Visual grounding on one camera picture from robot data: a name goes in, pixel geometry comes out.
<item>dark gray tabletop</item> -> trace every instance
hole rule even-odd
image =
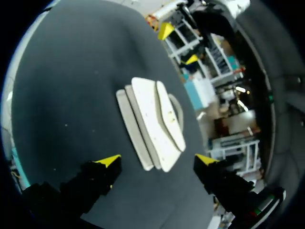
[[[162,81],[184,111],[186,151],[169,173],[146,172],[115,93],[133,77]],[[122,155],[122,174],[83,219],[106,229],[204,229],[213,213],[193,172],[203,150],[192,104],[156,34],[137,12],[101,0],[62,0],[42,21],[20,62],[13,136],[31,184],[58,188],[80,165]]]

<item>white cutting board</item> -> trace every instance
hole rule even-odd
[[[168,172],[185,150],[185,141],[167,91],[162,82],[138,77],[132,79],[132,89],[162,170]]]

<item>wall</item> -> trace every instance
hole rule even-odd
[[[165,5],[172,0],[107,0],[130,7],[147,16],[150,13],[157,11],[162,5]]]

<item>white rack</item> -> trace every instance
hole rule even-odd
[[[246,143],[240,143],[236,146],[219,147],[209,150],[209,156],[214,159],[225,160],[226,157],[238,154],[244,154],[246,156],[246,164],[244,170],[237,172],[238,175],[243,176],[246,173],[255,172],[260,168],[258,165],[258,143],[259,140],[254,140]]]
[[[194,35],[195,39],[193,41],[188,42],[187,39],[185,38],[185,36],[183,35],[183,33],[180,31],[180,28],[184,25]],[[175,32],[179,36],[181,41],[184,43],[184,46],[181,48],[177,48],[175,46],[175,44],[173,44],[170,41],[170,39],[168,39],[168,38],[165,39],[165,45],[167,45],[169,48],[169,52],[168,52],[169,57],[172,59],[175,59],[178,63],[181,63],[180,55],[182,55],[183,53],[185,53],[189,50],[193,50],[194,47],[196,45],[198,45],[203,38],[198,36],[197,33],[195,33],[195,31],[192,29],[191,25],[185,19],[182,19],[182,23],[179,24],[178,26],[176,26],[176,28],[174,29],[173,32]],[[208,73],[207,66],[205,64],[203,64],[201,60],[198,60],[197,62],[203,73],[203,78],[208,78],[208,79],[210,79],[211,83],[215,83],[226,77],[230,77],[230,76],[234,75],[234,72],[232,70],[232,67],[231,67],[225,53],[223,52],[222,48],[219,46],[218,42],[216,41],[216,39],[217,39],[216,36],[213,34],[212,34],[212,39],[214,41],[214,46],[215,46],[215,48],[213,49],[213,52],[217,52],[218,57],[217,57],[217,59],[215,59],[215,57],[211,53],[211,50],[209,50],[207,48],[206,48],[206,53],[207,53],[209,59],[211,60],[213,66],[214,66],[214,69],[217,72],[217,76],[214,78],[210,78],[210,74]],[[219,61],[222,62],[222,64],[223,64],[222,67],[219,66],[219,64],[217,63]],[[224,67],[227,68],[229,71],[225,72],[225,73],[222,72],[221,68],[224,68]]]

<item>yellow marker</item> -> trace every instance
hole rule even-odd
[[[206,165],[209,165],[213,162],[219,162],[219,160],[207,156],[203,156],[201,154],[195,154],[195,156],[197,156],[200,160],[202,160]]]
[[[191,64],[191,63],[193,63],[197,60],[198,60],[198,57],[194,54],[190,57],[190,59],[187,60],[187,62],[185,64],[188,65],[188,64]]]
[[[104,165],[106,165],[106,168],[107,168],[113,161],[115,161],[119,157],[121,157],[121,155],[115,155],[115,156],[111,156],[111,157],[108,157],[108,158],[105,158],[105,159],[102,159],[99,161],[95,161],[95,163],[104,164]]]
[[[168,22],[163,22],[161,24],[161,28],[160,28],[160,32],[158,34],[158,39],[159,40],[164,40],[165,38],[167,38],[173,31],[175,30],[175,28]]]

